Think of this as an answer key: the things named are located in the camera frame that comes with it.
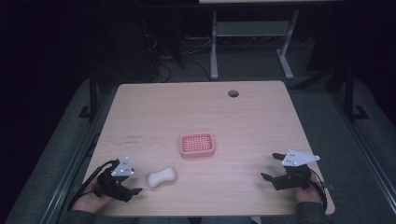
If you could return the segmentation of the white metal desk frame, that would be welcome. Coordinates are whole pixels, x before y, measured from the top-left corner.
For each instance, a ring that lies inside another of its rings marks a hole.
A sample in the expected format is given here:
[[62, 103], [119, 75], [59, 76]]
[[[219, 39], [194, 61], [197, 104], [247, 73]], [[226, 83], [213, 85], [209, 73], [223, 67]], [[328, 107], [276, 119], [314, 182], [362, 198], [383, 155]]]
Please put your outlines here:
[[283, 37], [283, 45], [276, 50], [277, 58], [286, 79], [294, 79], [287, 59], [287, 50], [303, 6], [321, 3], [334, 3], [341, 0], [199, 0], [205, 6], [251, 7], [290, 7], [291, 14], [283, 21], [218, 21], [218, 10], [212, 13], [210, 68], [211, 78], [219, 78], [217, 41], [219, 37]]

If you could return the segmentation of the white soap bar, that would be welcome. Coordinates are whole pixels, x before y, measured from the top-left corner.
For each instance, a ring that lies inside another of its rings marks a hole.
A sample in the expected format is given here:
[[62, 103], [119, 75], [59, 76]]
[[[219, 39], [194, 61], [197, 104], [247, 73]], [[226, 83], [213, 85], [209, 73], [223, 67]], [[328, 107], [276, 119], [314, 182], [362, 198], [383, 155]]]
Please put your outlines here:
[[148, 186], [150, 188], [157, 188], [161, 184], [166, 182], [172, 182], [177, 179], [177, 172], [174, 167], [166, 167], [161, 171], [153, 172], [148, 174]]

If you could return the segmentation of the black metal stand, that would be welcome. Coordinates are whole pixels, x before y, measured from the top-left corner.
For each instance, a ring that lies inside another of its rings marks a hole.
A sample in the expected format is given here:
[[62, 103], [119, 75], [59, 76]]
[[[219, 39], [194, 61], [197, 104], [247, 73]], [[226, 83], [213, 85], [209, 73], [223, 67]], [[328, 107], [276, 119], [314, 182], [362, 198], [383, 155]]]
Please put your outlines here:
[[346, 70], [346, 87], [345, 87], [345, 101], [344, 110], [347, 118], [354, 122], [356, 119], [368, 119], [368, 115], [361, 105], [354, 104], [354, 87], [355, 76], [351, 68]]
[[96, 71], [92, 67], [89, 73], [89, 105], [83, 106], [78, 114], [80, 118], [94, 120], [98, 111]]

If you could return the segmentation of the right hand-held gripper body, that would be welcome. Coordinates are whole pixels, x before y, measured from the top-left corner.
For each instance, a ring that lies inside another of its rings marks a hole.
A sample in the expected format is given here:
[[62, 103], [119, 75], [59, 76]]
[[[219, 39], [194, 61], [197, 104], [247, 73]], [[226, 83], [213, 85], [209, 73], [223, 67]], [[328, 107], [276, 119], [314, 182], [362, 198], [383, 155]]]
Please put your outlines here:
[[320, 157], [307, 154], [296, 150], [289, 150], [286, 157], [281, 161], [286, 173], [274, 177], [273, 186], [276, 190], [302, 188], [306, 189], [309, 185], [311, 171], [308, 163], [319, 161]]

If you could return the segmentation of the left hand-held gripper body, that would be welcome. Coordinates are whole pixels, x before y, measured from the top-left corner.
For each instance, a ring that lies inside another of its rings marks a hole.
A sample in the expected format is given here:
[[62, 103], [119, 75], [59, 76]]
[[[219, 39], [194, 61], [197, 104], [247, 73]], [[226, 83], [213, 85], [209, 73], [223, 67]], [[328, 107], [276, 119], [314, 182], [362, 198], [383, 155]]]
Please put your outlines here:
[[93, 189], [93, 192], [98, 197], [106, 195], [127, 203], [132, 199], [134, 192], [121, 183], [134, 174], [134, 169], [128, 157], [121, 161], [116, 159], [110, 163], [111, 166], [99, 174], [97, 186]]

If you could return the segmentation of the person's right hand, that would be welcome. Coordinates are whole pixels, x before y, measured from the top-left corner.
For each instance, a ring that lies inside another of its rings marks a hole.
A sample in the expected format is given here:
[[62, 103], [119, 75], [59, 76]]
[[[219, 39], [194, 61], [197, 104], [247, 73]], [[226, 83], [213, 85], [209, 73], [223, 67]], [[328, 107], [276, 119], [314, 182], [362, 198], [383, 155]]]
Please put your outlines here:
[[296, 188], [295, 192], [295, 201], [297, 203], [320, 203], [322, 204], [322, 199], [318, 190], [314, 185], [310, 184], [308, 188]]

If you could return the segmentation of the person's left hand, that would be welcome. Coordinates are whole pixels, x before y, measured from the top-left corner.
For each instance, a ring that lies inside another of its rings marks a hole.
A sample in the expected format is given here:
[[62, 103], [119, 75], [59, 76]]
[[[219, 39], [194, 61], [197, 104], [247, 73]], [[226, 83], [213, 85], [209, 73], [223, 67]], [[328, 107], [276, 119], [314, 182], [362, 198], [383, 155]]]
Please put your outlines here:
[[97, 186], [97, 178], [95, 177], [92, 182], [83, 190], [83, 194], [77, 199], [72, 206], [72, 211], [83, 211], [92, 214], [98, 213], [101, 209], [114, 201], [113, 198], [103, 195], [96, 196], [92, 189]]

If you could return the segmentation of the metal floor rail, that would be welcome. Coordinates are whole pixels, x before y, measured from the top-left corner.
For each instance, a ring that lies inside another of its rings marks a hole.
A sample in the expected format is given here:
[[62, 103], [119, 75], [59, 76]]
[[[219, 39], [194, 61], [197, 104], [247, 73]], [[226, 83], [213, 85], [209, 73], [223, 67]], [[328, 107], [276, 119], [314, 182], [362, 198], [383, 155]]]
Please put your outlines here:
[[87, 170], [87, 168], [83, 168], [83, 165], [95, 149], [114, 95], [112, 93], [97, 93], [97, 97], [98, 111], [94, 120], [89, 121], [86, 118], [78, 117], [84, 119], [83, 132], [79, 136], [78, 144], [72, 147], [72, 156], [67, 160], [67, 166], [59, 172], [62, 178], [55, 185], [49, 205], [43, 217], [40, 218], [39, 224], [56, 224], [62, 215], [68, 197], [74, 197], [74, 188], [79, 189], [83, 182]]
[[380, 187], [393, 213], [396, 214], [396, 186], [392, 183], [384, 164], [375, 154], [375, 148], [369, 144], [369, 141], [358, 125], [359, 121], [369, 121], [372, 119], [361, 105], [353, 105], [351, 109], [352, 114], [349, 115], [345, 109], [347, 101], [343, 101], [339, 95], [332, 93], [330, 94], [330, 98], [355, 141], [358, 143], [377, 185]]

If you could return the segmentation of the pink soap dish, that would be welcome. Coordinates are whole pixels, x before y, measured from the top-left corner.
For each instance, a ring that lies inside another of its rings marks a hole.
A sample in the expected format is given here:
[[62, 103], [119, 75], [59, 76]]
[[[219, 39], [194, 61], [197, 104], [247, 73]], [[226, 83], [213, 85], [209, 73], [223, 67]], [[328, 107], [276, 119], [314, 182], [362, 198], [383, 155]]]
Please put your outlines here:
[[184, 159], [210, 157], [215, 154], [214, 138], [211, 133], [190, 133], [180, 136], [180, 154]]

